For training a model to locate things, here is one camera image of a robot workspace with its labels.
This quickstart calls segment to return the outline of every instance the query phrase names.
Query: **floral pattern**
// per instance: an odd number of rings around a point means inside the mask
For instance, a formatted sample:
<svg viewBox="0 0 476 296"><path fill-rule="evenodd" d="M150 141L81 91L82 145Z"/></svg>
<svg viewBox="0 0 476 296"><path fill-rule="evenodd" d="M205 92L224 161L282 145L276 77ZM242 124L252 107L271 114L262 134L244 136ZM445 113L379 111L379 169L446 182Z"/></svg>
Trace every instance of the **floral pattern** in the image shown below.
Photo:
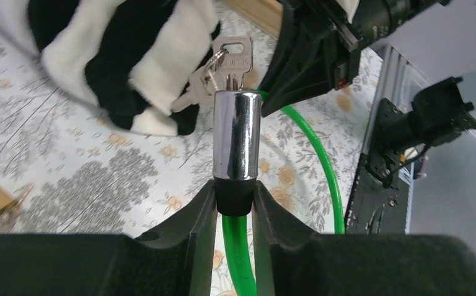
<svg viewBox="0 0 476 296"><path fill-rule="evenodd" d="M216 8L223 36L253 39L255 68L244 79L253 88L267 70L276 41L224 3L216 2ZM330 155L344 207L380 67L379 57L365 50L360 75L349 88L294 106ZM189 136L121 131L101 110L60 91L38 61L0 35L0 185L11 192L33 185L15 232L140 235L180 210L212 178L211 132L211 108L200 111ZM281 112L262 119L261 135L260 179L273 197L315 230L332 232L329 188L305 135ZM216 231L211 295L236 295L221 225ZM251 229L248 238L251 244Z"/></svg>

